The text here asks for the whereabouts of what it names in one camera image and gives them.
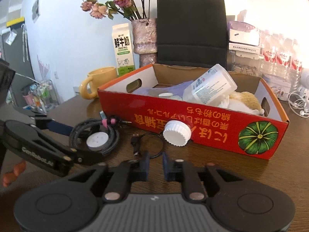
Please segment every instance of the wooden table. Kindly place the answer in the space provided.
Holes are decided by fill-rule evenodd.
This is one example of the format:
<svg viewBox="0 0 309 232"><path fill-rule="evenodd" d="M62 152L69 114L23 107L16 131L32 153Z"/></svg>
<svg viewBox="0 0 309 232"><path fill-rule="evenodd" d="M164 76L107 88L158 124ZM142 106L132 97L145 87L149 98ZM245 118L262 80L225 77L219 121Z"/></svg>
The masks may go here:
<svg viewBox="0 0 309 232"><path fill-rule="evenodd" d="M214 162L240 175L282 190L293 199L296 206L296 214L289 231L309 231L309 119L297 116L285 102L282 104L290 118L290 125L270 161L194 143L182 148L168 145L166 151L173 159L189 160L196 166L204 166L207 162ZM74 126L87 118L99 118L100 110L98 99L88 101L76 96L52 110L49 117ZM47 132L63 144L68 144L67 137ZM106 159L106 162L110 166L116 166L123 160L132 159L130 139L133 134L142 133L145 131L123 127L120 145ZM147 142L145 137L142 149L147 149L151 154L155 154L161 149L161 141L151 136L149 139L151 142ZM80 166L73 168L74 171L79 169ZM131 190L142 193L173 193L180 192L180 184L164 181L162 158L157 158L150 161L148 182L133 183Z"/></svg>

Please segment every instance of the box handle hole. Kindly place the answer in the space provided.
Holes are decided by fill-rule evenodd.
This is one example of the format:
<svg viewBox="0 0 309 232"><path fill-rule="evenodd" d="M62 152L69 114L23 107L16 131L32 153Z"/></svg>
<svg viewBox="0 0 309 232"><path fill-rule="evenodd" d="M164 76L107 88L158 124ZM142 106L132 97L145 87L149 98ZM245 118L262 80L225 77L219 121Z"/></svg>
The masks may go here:
<svg viewBox="0 0 309 232"><path fill-rule="evenodd" d="M268 101L267 101L267 99L265 97L262 100L261 107L265 111L264 112L264 116L267 117L269 112L270 112L270 106L269 106Z"/></svg>
<svg viewBox="0 0 309 232"><path fill-rule="evenodd" d="M137 79L127 85L126 87L127 93L132 93L138 88L140 88L141 86L142 86L142 81L140 79Z"/></svg>

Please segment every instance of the round white puck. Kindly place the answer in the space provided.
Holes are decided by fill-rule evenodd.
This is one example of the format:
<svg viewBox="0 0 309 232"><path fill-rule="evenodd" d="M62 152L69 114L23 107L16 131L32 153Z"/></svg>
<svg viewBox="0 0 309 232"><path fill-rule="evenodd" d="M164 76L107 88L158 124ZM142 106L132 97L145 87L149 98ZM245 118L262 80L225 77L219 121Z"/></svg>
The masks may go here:
<svg viewBox="0 0 309 232"><path fill-rule="evenodd" d="M109 136L105 132L98 132L90 135L87 138L87 147L92 151L100 151L104 148L105 144L109 140Z"/></svg>

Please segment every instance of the tissue box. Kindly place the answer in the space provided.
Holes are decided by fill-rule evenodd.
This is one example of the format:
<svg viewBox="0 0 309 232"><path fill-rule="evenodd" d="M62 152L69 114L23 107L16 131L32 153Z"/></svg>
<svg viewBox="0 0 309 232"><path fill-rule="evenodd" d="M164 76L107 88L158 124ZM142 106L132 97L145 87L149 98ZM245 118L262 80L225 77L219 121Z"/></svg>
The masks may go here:
<svg viewBox="0 0 309 232"><path fill-rule="evenodd" d="M168 87L196 80L207 70L201 67L147 65L102 85L98 89L102 109L107 116L118 115L131 121L134 127L156 133L162 132L169 120L179 120L190 127L191 140L195 143L270 159L285 134L289 120L262 78L230 72L238 92L255 94L265 110L265 117L132 94L140 87Z"/></svg>
<svg viewBox="0 0 309 232"><path fill-rule="evenodd" d="M259 46L261 32L245 22L230 21L228 23L230 42Z"/></svg>

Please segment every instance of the vase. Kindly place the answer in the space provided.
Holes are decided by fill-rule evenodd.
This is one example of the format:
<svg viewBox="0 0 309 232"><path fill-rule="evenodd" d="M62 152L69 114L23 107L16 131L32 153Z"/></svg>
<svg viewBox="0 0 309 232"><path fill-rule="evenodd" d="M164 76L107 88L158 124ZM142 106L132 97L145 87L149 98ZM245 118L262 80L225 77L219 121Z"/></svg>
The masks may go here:
<svg viewBox="0 0 309 232"><path fill-rule="evenodd" d="M157 52L156 18L134 20L132 29L134 53L142 55Z"/></svg>
<svg viewBox="0 0 309 232"><path fill-rule="evenodd" d="M139 55L139 67L144 67L148 64L155 64L157 62L157 54L150 53L150 54L140 54Z"/></svg>

